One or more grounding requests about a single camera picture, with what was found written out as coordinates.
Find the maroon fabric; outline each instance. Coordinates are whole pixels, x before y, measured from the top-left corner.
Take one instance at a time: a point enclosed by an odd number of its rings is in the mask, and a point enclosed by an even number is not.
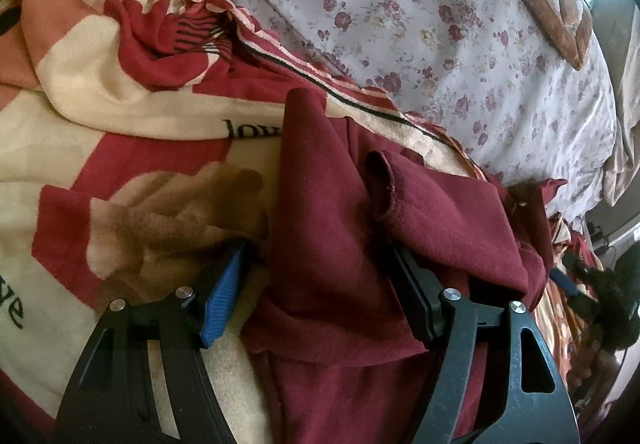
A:
[[[394,444],[438,356],[414,340],[381,271],[388,237],[431,265],[444,286],[475,300],[500,290],[527,304],[545,284],[530,243],[540,237],[526,222],[519,229],[527,239],[514,237],[491,183],[429,170],[418,154],[351,119],[327,119],[318,96],[294,92],[282,132],[271,285],[244,342],[277,444]],[[546,218],[543,207],[531,212]],[[479,345],[459,434],[472,429],[485,360]]]

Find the bed sheet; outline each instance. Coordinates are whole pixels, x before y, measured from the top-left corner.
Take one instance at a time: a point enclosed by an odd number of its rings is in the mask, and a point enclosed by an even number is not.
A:
[[[505,185],[568,179],[550,214],[600,200],[616,115],[595,36],[578,72],[520,0],[234,1],[290,50],[444,126]]]

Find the silver bolt head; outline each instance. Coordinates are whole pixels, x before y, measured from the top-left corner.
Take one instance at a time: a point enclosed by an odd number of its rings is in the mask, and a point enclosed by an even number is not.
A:
[[[118,312],[119,310],[124,309],[126,304],[127,303],[122,298],[115,299],[109,303],[109,310],[111,312]]]
[[[187,299],[193,295],[193,289],[188,285],[183,285],[175,290],[175,295],[180,299]]]
[[[442,291],[442,295],[451,301],[457,301],[462,297],[462,294],[460,294],[460,291],[454,288],[445,289],[444,291]]]
[[[512,301],[509,306],[511,307],[511,310],[518,314],[524,314],[527,310],[524,303],[521,301]]]

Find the wrinkled fabric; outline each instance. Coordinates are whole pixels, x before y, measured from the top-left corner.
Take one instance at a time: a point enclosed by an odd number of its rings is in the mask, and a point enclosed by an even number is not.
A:
[[[296,58],[230,0],[0,0],[0,22],[0,389],[45,436],[111,300],[193,283],[229,236],[266,246],[289,88],[483,178],[443,131]],[[203,351],[244,444],[271,438],[240,340],[267,281],[255,265]],[[149,354],[160,426],[177,436],[159,347]]]
[[[616,139],[595,36],[575,71],[521,0],[235,0],[287,48],[439,124],[505,185],[565,178],[548,208],[594,207]]]
[[[551,252],[548,224],[534,221],[546,220],[544,204],[508,215],[499,184],[431,170],[350,119],[328,119],[297,90],[282,135],[271,285],[242,332],[274,441],[398,442],[438,355],[411,334],[385,275],[386,242],[475,301],[533,306]],[[531,231],[538,225],[546,234]],[[485,359],[479,344],[459,434],[473,427]]]

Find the blanket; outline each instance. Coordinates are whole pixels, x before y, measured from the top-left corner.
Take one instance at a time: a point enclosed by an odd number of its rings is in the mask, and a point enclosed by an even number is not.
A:
[[[443,130],[296,58],[230,0],[0,0],[0,23],[0,385],[44,434],[111,299],[164,297],[229,236],[266,246],[290,89],[431,169],[485,179]],[[204,352],[238,442],[271,435],[239,339],[263,255]]]

